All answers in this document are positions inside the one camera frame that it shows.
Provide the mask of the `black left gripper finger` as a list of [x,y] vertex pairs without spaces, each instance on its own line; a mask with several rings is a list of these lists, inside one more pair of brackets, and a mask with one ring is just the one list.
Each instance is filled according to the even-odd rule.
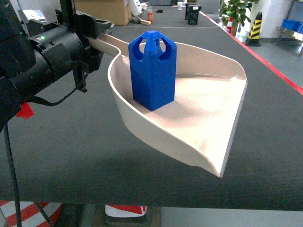
[[114,23],[109,20],[96,19],[94,38],[97,39],[114,27]]

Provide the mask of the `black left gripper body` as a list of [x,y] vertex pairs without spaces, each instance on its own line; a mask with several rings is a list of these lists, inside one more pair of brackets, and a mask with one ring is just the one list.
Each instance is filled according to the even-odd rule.
[[30,19],[27,23],[30,41],[50,65],[58,80],[72,71],[75,84],[84,79],[84,70],[99,69],[103,53],[90,46],[96,19],[86,13],[57,13],[57,22]]

